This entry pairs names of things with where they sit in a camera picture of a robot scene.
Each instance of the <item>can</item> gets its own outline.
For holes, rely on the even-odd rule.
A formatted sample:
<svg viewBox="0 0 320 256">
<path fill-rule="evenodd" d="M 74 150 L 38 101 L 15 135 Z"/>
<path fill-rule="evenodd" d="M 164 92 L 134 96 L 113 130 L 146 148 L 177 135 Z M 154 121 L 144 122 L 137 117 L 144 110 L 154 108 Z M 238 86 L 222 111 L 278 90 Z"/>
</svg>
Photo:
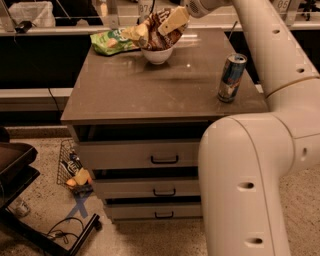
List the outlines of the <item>can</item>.
<svg viewBox="0 0 320 256">
<path fill-rule="evenodd" d="M 247 57 L 240 53 L 230 54 L 223 68 L 218 98 L 223 102 L 232 102 L 237 95 Z"/>
</svg>

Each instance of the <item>dresser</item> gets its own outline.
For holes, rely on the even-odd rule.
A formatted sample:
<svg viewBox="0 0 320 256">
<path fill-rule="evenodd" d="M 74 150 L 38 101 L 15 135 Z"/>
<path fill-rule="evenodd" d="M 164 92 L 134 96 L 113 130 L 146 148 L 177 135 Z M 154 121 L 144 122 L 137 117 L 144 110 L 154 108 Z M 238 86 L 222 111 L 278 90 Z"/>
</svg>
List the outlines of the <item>dresser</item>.
<svg viewBox="0 0 320 256">
<path fill-rule="evenodd" d="M 113 222 L 201 217 L 198 147 L 215 120 L 267 112 L 247 72 L 234 102 L 217 91 L 234 50 L 224 32 L 187 29 L 162 65 L 140 51 L 90 49 L 61 122 Z"/>
</svg>

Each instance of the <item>white bowl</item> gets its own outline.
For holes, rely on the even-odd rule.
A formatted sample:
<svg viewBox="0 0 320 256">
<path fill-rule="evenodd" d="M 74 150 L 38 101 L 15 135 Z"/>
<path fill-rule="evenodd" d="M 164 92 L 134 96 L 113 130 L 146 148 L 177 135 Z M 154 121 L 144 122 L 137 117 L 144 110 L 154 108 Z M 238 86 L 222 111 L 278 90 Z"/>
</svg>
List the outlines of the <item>white bowl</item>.
<svg viewBox="0 0 320 256">
<path fill-rule="evenodd" d="M 163 51 L 148 51 L 146 49 L 141 49 L 144 57 L 155 65 L 160 65 L 164 63 L 172 54 L 173 47 L 163 50 Z"/>
</svg>

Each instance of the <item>white drawer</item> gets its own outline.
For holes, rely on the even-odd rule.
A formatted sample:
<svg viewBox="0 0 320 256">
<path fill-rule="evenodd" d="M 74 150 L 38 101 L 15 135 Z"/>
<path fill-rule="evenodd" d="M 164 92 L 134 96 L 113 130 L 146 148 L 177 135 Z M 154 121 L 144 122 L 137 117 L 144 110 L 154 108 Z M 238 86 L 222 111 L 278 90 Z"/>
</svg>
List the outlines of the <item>white drawer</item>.
<svg viewBox="0 0 320 256">
<path fill-rule="evenodd" d="M 173 219 L 202 217 L 200 202 L 105 204 L 104 210 L 113 222 L 130 219 Z"/>
<path fill-rule="evenodd" d="M 81 143 L 76 147 L 88 170 L 197 166 L 199 140 Z"/>
<path fill-rule="evenodd" d="M 171 197 L 200 195 L 195 177 L 159 179 L 94 180 L 96 196 L 106 198 Z"/>
</svg>

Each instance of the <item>countertop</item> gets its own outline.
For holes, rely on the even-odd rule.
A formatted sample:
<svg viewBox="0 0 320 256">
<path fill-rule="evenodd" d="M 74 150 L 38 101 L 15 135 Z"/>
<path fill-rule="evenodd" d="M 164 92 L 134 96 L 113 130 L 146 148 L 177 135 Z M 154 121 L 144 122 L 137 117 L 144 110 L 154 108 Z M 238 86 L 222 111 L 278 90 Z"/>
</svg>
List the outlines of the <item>countertop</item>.
<svg viewBox="0 0 320 256">
<path fill-rule="evenodd" d="M 267 112 L 264 97 L 244 73 L 234 102 L 217 91 L 234 50 L 221 29 L 187 29 L 171 57 L 149 63 L 141 51 L 101 56 L 91 48 L 69 98 L 63 124 L 207 119 Z"/>
</svg>

